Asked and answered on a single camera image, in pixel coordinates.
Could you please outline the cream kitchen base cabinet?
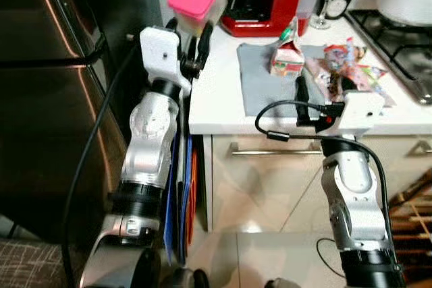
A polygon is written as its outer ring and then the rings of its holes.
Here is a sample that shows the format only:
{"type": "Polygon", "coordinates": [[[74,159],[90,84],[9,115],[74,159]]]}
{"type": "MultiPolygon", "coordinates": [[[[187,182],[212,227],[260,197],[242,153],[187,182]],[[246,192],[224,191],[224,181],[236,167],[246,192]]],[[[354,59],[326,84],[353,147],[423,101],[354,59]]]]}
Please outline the cream kitchen base cabinet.
{"type": "MultiPolygon", "coordinates": [[[[235,141],[269,142],[246,115],[240,80],[240,45],[270,38],[212,34],[205,70],[192,85],[190,128],[204,138],[206,227],[246,233],[327,231],[327,198],[321,188],[322,155],[228,155],[235,141]]],[[[432,107],[418,104],[395,76],[381,79],[396,105],[363,138],[385,165],[387,194],[395,198],[432,168],[432,155],[406,156],[419,140],[432,147],[432,107]]]]}

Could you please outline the colourful snack packet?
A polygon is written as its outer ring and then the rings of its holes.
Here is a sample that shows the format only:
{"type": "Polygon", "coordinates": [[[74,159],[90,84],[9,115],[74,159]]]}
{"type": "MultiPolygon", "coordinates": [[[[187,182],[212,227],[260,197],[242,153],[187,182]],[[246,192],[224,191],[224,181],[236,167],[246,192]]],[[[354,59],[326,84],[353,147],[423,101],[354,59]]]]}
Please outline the colourful snack packet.
{"type": "Polygon", "coordinates": [[[359,64],[368,48],[354,37],[349,37],[343,44],[327,45],[324,52],[325,66],[330,70],[349,69],[359,64]]]}
{"type": "Polygon", "coordinates": [[[342,79],[352,79],[357,85],[357,91],[376,92],[385,98],[385,107],[395,105],[395,100],[387,94],[381,84],[381,78],[387,75],[387,70],[364,64],[349,69],[330,70],[325,66],[324,59],[306,61],[305,68],[323,94],[325,102],[341,102],[344,97],[342,79]]]}

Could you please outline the dark robot foot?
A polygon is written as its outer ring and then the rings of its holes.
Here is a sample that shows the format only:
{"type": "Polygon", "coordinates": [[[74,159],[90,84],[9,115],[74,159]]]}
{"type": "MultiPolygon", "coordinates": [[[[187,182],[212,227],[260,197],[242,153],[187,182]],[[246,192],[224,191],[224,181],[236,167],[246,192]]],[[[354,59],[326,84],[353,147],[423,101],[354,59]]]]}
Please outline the dark robot foot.
{"type": "Polygon", "coordinates": [[[268,280],[265,283],[265,288],[294,288],[294,284],[290,280],[276,278],[268,280]]]}
{"type": "Polygon", "coordinates": [[[204,270],[177,268],[161,280],[158,288],[211,288],[204,270]]]}

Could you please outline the grey woven rug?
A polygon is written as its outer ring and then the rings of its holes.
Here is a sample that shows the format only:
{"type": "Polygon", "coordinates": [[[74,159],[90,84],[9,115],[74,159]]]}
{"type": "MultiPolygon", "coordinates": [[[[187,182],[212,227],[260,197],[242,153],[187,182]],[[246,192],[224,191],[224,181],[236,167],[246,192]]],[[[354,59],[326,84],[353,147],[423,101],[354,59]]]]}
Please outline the grey woven rug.
{"type": "Polygon", "coordinates": [[[68,288],[61,246],[0,239],[0,288],[68,288]]]}

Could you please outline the blue flat tray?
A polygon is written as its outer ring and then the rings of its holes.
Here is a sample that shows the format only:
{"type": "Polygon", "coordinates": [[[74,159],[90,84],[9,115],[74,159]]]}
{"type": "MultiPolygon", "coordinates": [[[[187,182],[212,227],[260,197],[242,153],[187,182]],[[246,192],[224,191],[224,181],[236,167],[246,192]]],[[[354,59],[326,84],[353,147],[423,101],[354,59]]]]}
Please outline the blue flat tray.
{"type": "Polygon", "coordinates": [[[173,141],[172,161],[169,172],[169,204],[166,210],[164,242],[171,254],[171,261],[178,266],[185,266],[188,255],[188,212],[191,198],[191,149],[192,140],[188,135],[180,134],[173,141]]]}

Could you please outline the dark steel fridge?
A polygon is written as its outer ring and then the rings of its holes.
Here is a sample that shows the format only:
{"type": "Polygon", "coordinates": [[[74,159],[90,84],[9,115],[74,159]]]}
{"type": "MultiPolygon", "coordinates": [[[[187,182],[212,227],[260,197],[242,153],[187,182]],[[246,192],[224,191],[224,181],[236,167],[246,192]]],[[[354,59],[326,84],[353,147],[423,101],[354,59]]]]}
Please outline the dark steel fridge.
{"type": "Polygon", "coordinates": [[[110,208],[148,86],[138,35],[158,0],[0,0],[0,62],[110,53],[92,65],[0,69],[0,215],[89,248],[110,208]]]}

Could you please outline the small milk carton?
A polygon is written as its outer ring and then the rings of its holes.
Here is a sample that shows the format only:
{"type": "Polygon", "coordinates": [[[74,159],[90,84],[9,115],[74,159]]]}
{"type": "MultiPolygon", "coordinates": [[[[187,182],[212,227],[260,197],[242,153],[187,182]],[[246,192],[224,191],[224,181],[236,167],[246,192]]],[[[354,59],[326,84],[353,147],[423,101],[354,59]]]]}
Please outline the small milk carton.
{"type": "Polygon", "coordinates": [[[297,45],[299,21],[297,17],[290,20],[283,30],[269,60],[269,75],[284,78],[298,78],[305,66],[305,56],[297,45]]]}

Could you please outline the dark robot right foot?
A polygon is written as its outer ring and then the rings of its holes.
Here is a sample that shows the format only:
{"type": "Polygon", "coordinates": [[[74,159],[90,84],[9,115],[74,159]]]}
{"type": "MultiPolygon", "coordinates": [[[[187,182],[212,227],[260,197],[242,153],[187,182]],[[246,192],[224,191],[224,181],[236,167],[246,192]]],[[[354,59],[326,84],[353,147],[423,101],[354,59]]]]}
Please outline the dark robot right foot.
{"type": "Polygon", "coordinates": [[[265,283],[265,288],[294,288],[294,284],[290,280],[276,278],[268,280],[265,283]]]}

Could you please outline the steel gas stove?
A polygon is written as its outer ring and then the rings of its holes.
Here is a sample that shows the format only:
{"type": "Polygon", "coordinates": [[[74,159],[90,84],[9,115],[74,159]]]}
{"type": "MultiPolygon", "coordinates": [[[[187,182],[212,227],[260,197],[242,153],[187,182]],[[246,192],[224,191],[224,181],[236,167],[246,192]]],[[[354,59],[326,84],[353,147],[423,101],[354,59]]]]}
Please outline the steel gas stove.
{"type": "Polygon", "coordinates": [[[346,19],[420,105],[432,105],[431,28],[404,25],[374,9],[349,9],[346,19]]]}

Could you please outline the wooden wine rack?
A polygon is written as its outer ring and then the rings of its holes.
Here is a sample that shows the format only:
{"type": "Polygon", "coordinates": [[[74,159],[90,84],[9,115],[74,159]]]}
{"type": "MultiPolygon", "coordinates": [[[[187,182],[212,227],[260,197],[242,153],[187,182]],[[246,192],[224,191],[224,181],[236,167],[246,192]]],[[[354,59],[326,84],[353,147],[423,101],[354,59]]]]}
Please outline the wooden wine rack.
{"type": "Polygon", "coordinates": [[[389,201],[393,241],[408,288],[432,288],[432,174],[389,201]]]}

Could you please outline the orange flat tray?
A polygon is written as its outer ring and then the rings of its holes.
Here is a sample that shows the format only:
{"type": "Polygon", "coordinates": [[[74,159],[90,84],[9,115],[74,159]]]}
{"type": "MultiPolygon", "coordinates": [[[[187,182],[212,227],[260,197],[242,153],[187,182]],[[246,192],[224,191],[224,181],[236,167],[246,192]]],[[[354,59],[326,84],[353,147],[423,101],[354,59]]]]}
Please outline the orange flat tray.
{"type": "Polygon", "coordinates": [[[186,202],[186,247],[192,244],[192,236],[194,236],[194,218],[196,214],[196,199],[198,187],[198,151],[192,149],[191,154],[191,171],[189,173],[189,190],[188,201],[186,202]]]}

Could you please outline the grey cloth mat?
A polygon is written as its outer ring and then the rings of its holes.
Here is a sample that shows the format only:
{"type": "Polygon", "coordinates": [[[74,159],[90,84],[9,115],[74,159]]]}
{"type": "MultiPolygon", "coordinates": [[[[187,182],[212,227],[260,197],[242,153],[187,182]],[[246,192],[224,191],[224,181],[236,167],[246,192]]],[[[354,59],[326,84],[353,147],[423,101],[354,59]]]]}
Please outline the grey cloth mat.
{"type": "MultiPolygon", "coordinates": [[[[238,47],[244,112],[247,116],[253,117],[264,106],[278,100],[296,100],[296,78],[269,75],[274,48],[275,45],[250,44],[243,44],[238,47]]],[[[306,61],[324,59],[323,50],[325,47],[303,45],[300,48],[306,61]]],[[[312,81],[305,66],[300,75],[305,76],[310,96],[309,102],[315,104],[332,103],[325,102],[323,94],[312,81]]]]}

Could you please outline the dark robot left foot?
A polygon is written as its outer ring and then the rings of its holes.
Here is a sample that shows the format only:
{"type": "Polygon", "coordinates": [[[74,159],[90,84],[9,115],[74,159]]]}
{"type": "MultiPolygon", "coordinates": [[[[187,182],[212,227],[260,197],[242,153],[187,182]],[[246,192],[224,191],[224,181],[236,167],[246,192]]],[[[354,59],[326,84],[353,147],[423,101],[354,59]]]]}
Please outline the dark robot left foot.
{"type": "Polygon", "coordinates": [[[158,288],[211,288],[204,270],[177,268],[161,280],[158,288]]]}

